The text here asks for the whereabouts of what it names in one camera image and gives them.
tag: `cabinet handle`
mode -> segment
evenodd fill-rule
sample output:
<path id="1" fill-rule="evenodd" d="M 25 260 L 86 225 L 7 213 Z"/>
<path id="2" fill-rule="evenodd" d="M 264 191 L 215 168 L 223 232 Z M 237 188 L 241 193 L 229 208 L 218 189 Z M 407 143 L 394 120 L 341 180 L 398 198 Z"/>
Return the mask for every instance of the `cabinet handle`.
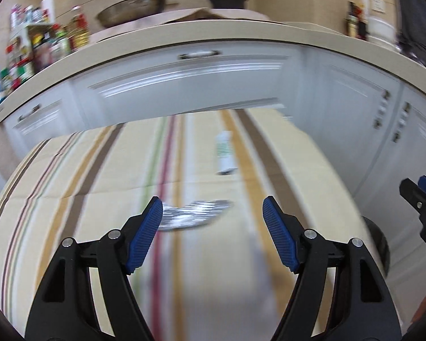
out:
<path id="1" fill-rule="evenodd" d="M 401 133 L 403 128 L 407 124 L 407 118 L 409 117 L 410 109 L 412 108 L 411 104 L 407 101 L 404 103 L 404 107 L 402 108 L 401 115 L 399 116 L 398 127 L 393 134 L 392 141 L 394 143 L 398 142 L 401 139 Z"/>
<path id="2" fill-rule="evenodd" d="M 380 101 L 379 109 L 377 110 L 377 115 L 374 118 L 373 127 L 378 130 L 382 127 L 383 117 L 385 116 L 388 108 L 388 101 L 391 98 L 391 93 L 389 91 L 385 91 L 382 94 L 382 100 Z"/>
<path id="3" fill-rule="evenodd" d="M 198 59 L 198 58 L 210 58 L 212 56 L 222 55 L 221 51 L 211 50 L 211 51 L 199 51 L 197 53 L 182 53 L 178 56 L 178 60 L 185 59 Z"/>
<path id="4" fill-rule="evenodd" d="M 29 116 L 31 116 L 32 114 L 35 114 L 38 110 L 41 109 L 41 104 L 39 103 L 38 105 L 36 105 L 33 109 L 31 109 L 31 111 L 28 114 L 25 115 L 21 115 L 19 118 L 17 118 L 17 122 L 22 122 L 25 118 L 28 118 Z"/>

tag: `wall socket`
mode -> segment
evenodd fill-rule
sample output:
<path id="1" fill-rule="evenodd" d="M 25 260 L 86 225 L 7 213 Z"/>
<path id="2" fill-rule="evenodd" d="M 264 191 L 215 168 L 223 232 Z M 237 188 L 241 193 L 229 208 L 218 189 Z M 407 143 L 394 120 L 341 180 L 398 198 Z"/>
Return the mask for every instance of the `wall socket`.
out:
<path id="1" fill-rule="evenodd" d="M 384 0 L 371 0 L 371 9 L 378 11 L 379 13 L 385 12 L 385 1 Z"/>

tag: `countertop edge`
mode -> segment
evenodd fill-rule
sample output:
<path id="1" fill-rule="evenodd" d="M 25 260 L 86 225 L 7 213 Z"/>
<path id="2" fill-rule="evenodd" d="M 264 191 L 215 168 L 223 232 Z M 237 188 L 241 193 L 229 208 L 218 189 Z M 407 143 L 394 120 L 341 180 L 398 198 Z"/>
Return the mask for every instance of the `countertop edge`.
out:
<path id="1" fill-rule="evenodd" d="M 128 32 L 100 41 L 67 56 L 36 74 L 5 99 L 0 104 L 0 122 L 53 85 L 103 63 L 158 47 L 216 40 L 264 40 L 327 49 L 389 72 L 426 95 L 425 67 L 397 52 L 366 41 L 275 22 L 232 19 L 198 20 Z"/>

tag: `blue rubber fingertip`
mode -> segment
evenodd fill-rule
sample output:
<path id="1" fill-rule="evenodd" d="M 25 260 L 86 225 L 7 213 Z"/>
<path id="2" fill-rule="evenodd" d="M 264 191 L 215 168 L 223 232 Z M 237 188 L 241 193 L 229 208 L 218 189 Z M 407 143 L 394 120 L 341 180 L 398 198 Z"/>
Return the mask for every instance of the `blue rubber fingertip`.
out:
<path id="1" fill-rule="evenodd" d="M 265 223 L 281 261 L 286 267 L 289 267 L 292 272 L 295 272 L 300 266 L 296 258 L 295 241 L 268 197 L 264 200 L 262 210 Z"/>
<path id="2" fill-rule="evenodd" d="M 162 219 L 162 201 L 157 199 L 151 206 L 146 217 L 143 219 L 136 235 L 130 243 L 128 261 L 125 268 L 128 274 L 134 273 L 136 268 L 142 266 L 147 256 L 153 237 L 158 230 Z"/>

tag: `green stripe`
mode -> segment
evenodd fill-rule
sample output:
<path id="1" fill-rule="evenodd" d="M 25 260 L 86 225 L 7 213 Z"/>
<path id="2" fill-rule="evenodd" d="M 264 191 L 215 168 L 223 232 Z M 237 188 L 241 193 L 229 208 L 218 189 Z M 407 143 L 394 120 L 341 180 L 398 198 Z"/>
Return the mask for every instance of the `green stripe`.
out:
<path id="1" fill-rule="evenodd" d="M 161 123 L 159 124 L 158 133 L 156 136 L 156 142 L 153 144 L 154 149 L 152 153 L 152 158 L 150 161 L 150 169 L 147 173 L 147 178 L 145 180 L 144 185 L 144 191 L 142 195 L 142 199 L 140 200 L 140 211 L 143 211 L 144 208 L 147 206 L 147 204 L 150 201 L 150 194 L 152 191 L 152 188 L 156 184 L 156 167 L 159 164 L 159 160 L 161 158 L 161 148 L 162 148 L 162 141 L 164 140 L 163 135 L 164 131 L 167 127 L 167 117 L 164 117 L 161 119 Z M 136 298 L 137 303 L 139 303 L 140 300 L 140 283 L 141 283 L 141 272 L 139 268 L 135 272 L 136 274 L 132 277 L 133 278 L 133 293 L 134 297 Z"/>
<path id="2" fill-rule="evenodd" d="M 9 322 L 12 321 L 12 311 L 11 311 L 11 306 L 12 306 L 12 286 L 14 283 L 14 278 L 15 278 L 15 271 L 16 271 L 16 266 L 17 266 L 17 257 L 18 254 L 21 250 L 21 245 L 23 242 L 23 238 L 25 237 L 25 234 L 27 233 L 27 228 L 28 228 L 28 224 L 29 222 L 32 220 L 33 218 L 33 214 L 36 210 L 36 207 L 39 205 L 39 198 L 46 192 L 46 190 L 48 189 L 48 187 L 50 186 L 53 178 L 55 175 L 57 175 L 57 171 L 60 169 L 61 165 L 64 163 L 64 161 L 66 160 L 67 156 L 69 155 L 70 151 L 73 149 L 73 147 L 75 146 L 75 144 L 82 138 L 82 134 L 83 132 L 79 133 L 78 135 L 76 135 L 74 137 L 73 140 L 71 140 L 71 144 L 69 145 L 69 147 L 65 150 L 64 154 L 62 155 L 62 157 L 58 160 L 57 165 L 55 166 L 54 169 L 52 169 L 50 175 L 46 178 L 46 181 L 42 187 L 42 189 L 40 190 L 40 192 L 38 193 L 37 196 L 34 196 L 34 198 L 32 198 L 32 206 L 31 206 L 31 210 L 28 212 L 28 214 L 26 214 L 27 216 L 24 219 L 24 226 L 23 229 L 21 229 L 21 232 L 18 236 L 18 242 L 15 246 L 14 252 L 13 252 L 13 256 L 11 259 L 11 268 L 9 271 L 9 284 L 8 287 L 6 289 L 6 299 L 7 299 L 7 309 L 9 309 L 9 314 L 8 314 L 8 320 Z"/>

